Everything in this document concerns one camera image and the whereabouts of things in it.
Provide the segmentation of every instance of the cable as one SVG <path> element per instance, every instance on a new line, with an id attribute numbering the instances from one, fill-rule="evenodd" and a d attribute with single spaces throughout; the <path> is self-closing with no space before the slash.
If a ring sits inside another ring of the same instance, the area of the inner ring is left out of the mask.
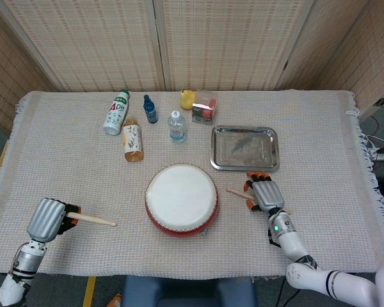
<path id="1" fill-rule="evenodd" d="M 377 127 L 376 127 L 376 130 L 374 131 L 374 133 L 372 133 L 371 135 L 372 136 L 375 136 L 377 134 L 377 131 L 378 129 L 380 128 L 380 123 L 378 122 L 377 118 L 375 118 L 373 115 L 370 116 L 373 120 L 376 121 L 376 124 L 377 124 Z"/>
<path id="2" fill-rule="evenodd" d="M 271 219 L 270 224 L 273 224 L 275 222 L 276 217 L 283 211 L 283 208 L 280 208 L 279 211 L 273 216 L 273 219 Z"/>
<path id="3" fill-rule="evenodd" d="M 17 258 L 17 256 L 19 255 L 21 248 L 22 248 L 23 246 L 27 245 L 27 244 L 29 244 L 29 242 L 25 242 L 25 243 L 21 244 L 21 245 L 19 246 L 19 248 L 17 248 L 17 251 L 15 252 L 14 257 L 13 257 L 13 260 L 12 260 L 12 264 L 10 265 L 10 270 L 8 271 L 8 272 L 10 273 L 10 275 L 13 276 L 13 266 L 14 266 L 14 261 L 15 261 L 15 259 Z"/>
<path id="4" fill-rule="evenodd" d="M 379 141 L 381 141 L 381 142 L 384 142 L 384 139 L 380 139 L 380 138 L 377 137 L 377 136 L 367 136 L 367 137 L 374 138 L 374 139 L 377 139 L 377 140 L 379 140 Z"/>
<path id="5" fill-rule="evenodd" d="M 372 166 L 372 170 L 373 171 L 376 171 L 377 169 L 379 169 L 379 168 L 384 166 L 384 161 L 378 161 L 377 157 L 378 157 L 378 152 L 377 152 L 376 160 L 374 161 L 374 165 Z M 379 166 L 375 167 L 377 165 L 376 164 L 377 162 L 382 162 L 382 163 Z"/>
<path id="6" fill-rule="evenodd" d="M 276 304 L 275 304 L 275 307 L 278 307 L 278 306 L 279 306 L 280 298 L 282 297 L 283 286 L 284 286 L 285 281 L 286 281 L 286 276 L 284 276 L 282 285 L 280 286 L 279 296 L 277 297 L 277 302 L 276 302 Z"/>
<path id="7" fill-rule="evenodd" d="M 286 301 L 286 303 L 284 303 L 283 307 L 286 307 L 286 306 L 287 306 L 287 304 L 289 304 L 289 302 L 290 302 L 292 299 L 294 299 L 294 297 L 295 297 L 296 295 L 298 295 L 298 294 L 299 294 L 299 292 L 300 292 L 300 289 L 299 289 L 299 290 L 297 290 L 297 291 L 296 291 L 296 293 L 295 293 L 295 294 L 293 294 L 293 295 L 290 297 L 290 299 L 288 299 L 288 300 Z"/>

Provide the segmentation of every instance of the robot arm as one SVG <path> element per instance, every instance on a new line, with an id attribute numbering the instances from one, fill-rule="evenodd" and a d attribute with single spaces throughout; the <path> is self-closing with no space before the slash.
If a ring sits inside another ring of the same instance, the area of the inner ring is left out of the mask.
<path id="1" fill-rule="evenodd" d="M 249 200 L 247 206 L 269 214 L 270 231 L 276 235 L 285 256 L 294 262 L 286 270 L 290 286 L 314 290 L 356 307 L 379 306 L 377 288 L 371 281 L 338 271 L 320 271 L 284 211 L 284 200 L 276 183 L 267 173 L 248 172 L 248 176 L 253 181 L 247 181 L 244 190 L 248 187 L 253 189 L 257 205 Z"/>
<path id="2" fill-rule="evenodd" d="M 65 216 L 67 212 L 80 211 L 80 207 L 58 200 L 41 200 L 27 228 L 31 240 L 19 247 L 1 285 L 0 303 L 3 306 L 24 304 L 25 296 L 47 251 L 45 244 L 77 224 L 78 220 Z"/>

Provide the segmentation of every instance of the white drum head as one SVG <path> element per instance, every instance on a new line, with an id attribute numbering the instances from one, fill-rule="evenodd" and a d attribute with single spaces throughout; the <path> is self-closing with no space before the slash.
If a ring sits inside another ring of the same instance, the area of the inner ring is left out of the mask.
<path id="1" fill-rule="evenodd" d="M 176 164 L 152 179 L 146 204 L 162 227 L 187 232 L 199 228 L 212 216 L 216 198 L 216 187 L 206 172 L 190 164 Z"/>

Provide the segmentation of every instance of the drum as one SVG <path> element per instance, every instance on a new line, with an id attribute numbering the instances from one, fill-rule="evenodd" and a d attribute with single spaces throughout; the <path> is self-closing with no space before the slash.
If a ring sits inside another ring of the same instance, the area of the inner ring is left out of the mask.
<path id="1" fill-rule="evenodd" d="M 151 221 L 164 233 L 187 237 L 204 231 L 219 210 L 210 176 L 191 164 L 174 164 L 151 180 L 145 195 Z"/>

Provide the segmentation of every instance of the metal tray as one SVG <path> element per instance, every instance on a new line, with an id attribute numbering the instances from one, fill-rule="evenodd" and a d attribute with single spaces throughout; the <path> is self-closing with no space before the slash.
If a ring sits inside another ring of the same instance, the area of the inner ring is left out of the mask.
<path id="1" fill-rule="evenodd" d="M 211 163 L 230 171 L 276 171 L 277 133 L 267 127 L 217 126 L 212 130 Z"/>

